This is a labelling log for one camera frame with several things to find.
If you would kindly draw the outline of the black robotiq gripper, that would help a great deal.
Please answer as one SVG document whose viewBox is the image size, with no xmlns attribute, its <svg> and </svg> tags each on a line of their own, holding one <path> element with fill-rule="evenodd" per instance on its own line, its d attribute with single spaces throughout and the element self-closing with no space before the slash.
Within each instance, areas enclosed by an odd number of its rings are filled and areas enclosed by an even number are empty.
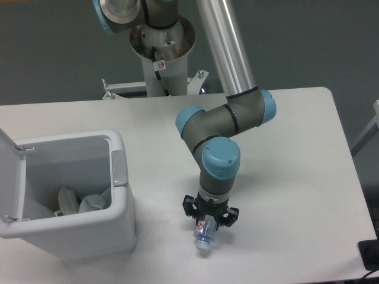
<svg viewBox="0 0 379 284">
<path fill-rule="evenodd" d="M 218 230 L 219 227 L 231 227 L 238 220 L 239 208 L 228 207 L 229 198 L 230 192 L 217 195 L 199 186 L 197 197 L 185 195 L 182 206 L 185 215 L 194 219 L 196 225 L 204 215 L 214 217 Z"/>
</svg>

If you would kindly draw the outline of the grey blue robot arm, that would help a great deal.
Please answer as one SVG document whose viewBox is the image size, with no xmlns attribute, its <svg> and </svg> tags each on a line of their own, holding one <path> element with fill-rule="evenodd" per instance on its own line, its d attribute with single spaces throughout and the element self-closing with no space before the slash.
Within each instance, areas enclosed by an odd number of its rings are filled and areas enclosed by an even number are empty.
<svg viewBox="0 0 379 284">
<path fill-rule="evenodd" d="M 103 29 L 130 31 L 140 57 L 149 97 L 187 95 L 188 55 L 195 43 L 192 24 L 179 14 L 177 1 L 94 1 Z M 227 102 L 211 110 L 189 106 L 175 124 L 200 168 L 196 197 L 186 196 L 185 214 L 214 218 L 232 226 L 239 210 L 228 205 L 240 165 L 232 137 L 275 117 L 272 95 L 258 88 L 248 63 L 231 1 L 197 1 L 205 35 Z"/>
</svg>

